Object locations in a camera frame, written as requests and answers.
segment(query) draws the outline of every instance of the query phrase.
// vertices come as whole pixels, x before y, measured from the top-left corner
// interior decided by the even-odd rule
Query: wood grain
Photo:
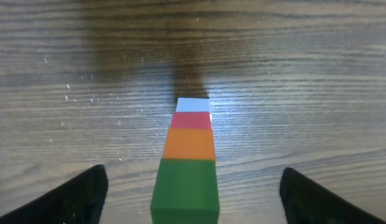
[[[220,224],[294,167],[386,220],[386,0],[0,0],[0,215],[93,164],[150,223],[178,96],[209,96]]]

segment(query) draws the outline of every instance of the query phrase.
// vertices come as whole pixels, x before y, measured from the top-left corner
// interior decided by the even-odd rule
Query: tabletop
[[[0,0],[0,215],[104,164],[150,223],[176,98],[209,97],[220,224],[293,167],[386,221],[386,0]]]

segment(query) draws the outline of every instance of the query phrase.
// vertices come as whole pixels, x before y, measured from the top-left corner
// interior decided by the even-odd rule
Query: stacked block tower
[[[219,197],[209,99],[178,99],[150,210],[153,224],[218,222]]]

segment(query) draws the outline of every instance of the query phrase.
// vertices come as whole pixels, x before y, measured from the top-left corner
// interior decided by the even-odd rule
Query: green block
[[[216,224],[214,161],[162,159],[151,200],[153,224]]]

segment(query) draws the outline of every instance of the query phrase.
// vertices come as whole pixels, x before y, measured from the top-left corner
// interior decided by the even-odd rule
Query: orange block
[[[215,161],[211,129],[170,128],[163,159],[202,159]]]

